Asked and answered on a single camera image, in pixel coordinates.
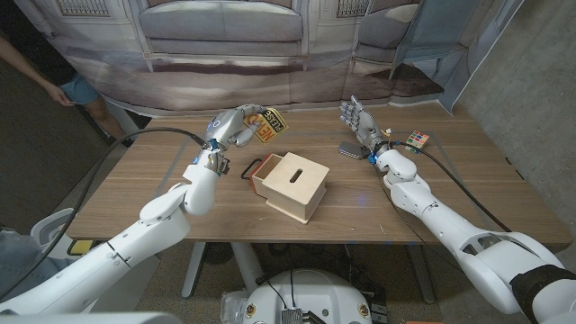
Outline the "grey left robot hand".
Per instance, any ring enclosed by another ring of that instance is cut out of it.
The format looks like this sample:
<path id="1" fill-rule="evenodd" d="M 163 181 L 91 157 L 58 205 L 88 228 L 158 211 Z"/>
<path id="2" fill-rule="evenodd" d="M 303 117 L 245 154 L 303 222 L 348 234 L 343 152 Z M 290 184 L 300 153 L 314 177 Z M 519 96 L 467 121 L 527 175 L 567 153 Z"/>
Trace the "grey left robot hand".
<path id="1" fill-rule="evenodd" d="M 260 123 L 249 124 L 243 129 L 244 118 L 261 113 L 264 107 L 255 103 L 243 104 L 226 112 L 220 112 L 208 124 L 204 139 L 209 142 L 215 140 L 222 150 L 227 150 L 231 144 L 241 148 L 252 139 Z"/>

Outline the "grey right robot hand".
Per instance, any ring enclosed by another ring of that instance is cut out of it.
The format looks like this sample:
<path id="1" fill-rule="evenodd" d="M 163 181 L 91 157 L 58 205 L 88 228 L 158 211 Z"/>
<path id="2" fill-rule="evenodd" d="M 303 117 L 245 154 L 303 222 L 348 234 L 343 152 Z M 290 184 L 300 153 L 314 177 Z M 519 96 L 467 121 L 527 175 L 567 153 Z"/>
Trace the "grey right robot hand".
<path id="1" fill-rule="evenodd" d="M 362 147 L 376 156 L 381 155 L 389 149 L 389 141 L 384 138 L 373 116 L 355 96 L 351 96 L 351 101 L 352 103 L 340 104 L 340 119 L 350 127 Z"/>

